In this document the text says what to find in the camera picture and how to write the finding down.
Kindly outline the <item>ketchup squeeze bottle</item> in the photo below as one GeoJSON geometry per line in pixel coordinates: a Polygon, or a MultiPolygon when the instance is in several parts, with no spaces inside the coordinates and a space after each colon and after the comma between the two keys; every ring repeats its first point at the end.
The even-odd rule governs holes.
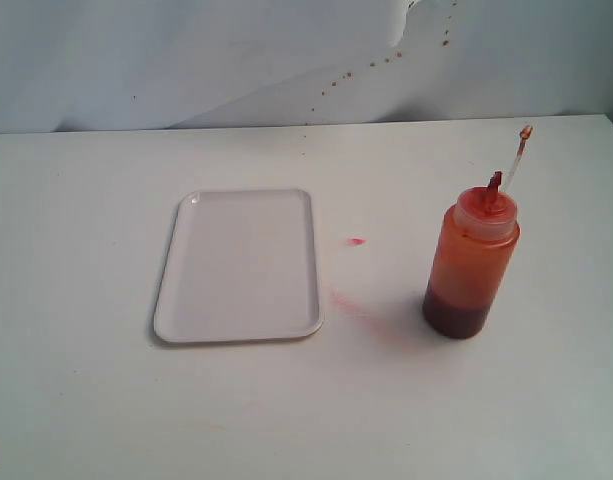
{"type": "Polygon", "coordinates": [[[533,131],[519,133],[507,174],[463,191],[446,212],[422,302],[424,319],[451,339],[469,339],[484,327],[520,237],[518,206],[507,193],[533,131]]]}

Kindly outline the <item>white rectangular plastic tray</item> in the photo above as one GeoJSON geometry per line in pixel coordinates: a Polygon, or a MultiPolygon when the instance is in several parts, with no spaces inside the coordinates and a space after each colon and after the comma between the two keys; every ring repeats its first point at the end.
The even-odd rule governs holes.
{"type": "Polygon", "coordinates": [[[307,192],[195,191],[181,200],[153,315],[160,340],[293,340],[322,323],[307,192]]]}

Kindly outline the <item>white backdrop paper sheet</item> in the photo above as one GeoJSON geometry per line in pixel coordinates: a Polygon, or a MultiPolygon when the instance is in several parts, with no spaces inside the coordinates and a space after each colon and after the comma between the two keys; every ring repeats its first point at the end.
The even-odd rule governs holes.
{"type": "Polygon", "coordinates": [[[581,113],[613,1],[0,1],[0,133],[581,113]]]}

